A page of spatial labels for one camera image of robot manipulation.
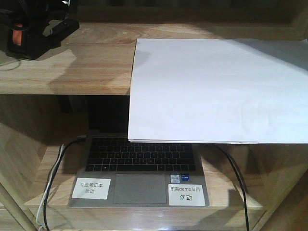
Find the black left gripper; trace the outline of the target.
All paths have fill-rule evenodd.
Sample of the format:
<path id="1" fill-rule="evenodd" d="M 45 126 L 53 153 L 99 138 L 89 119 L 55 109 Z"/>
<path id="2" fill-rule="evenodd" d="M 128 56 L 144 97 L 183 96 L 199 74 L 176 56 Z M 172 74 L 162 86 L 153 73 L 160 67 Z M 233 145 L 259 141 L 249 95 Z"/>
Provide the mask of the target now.
<path id="1" fill-rule="evenodd" d="M 52 20 L 69 19 L 77 5 L 77 0 L 2 0 L 0 22 L 8 27 L 8 32 L 24 31 Z"/>

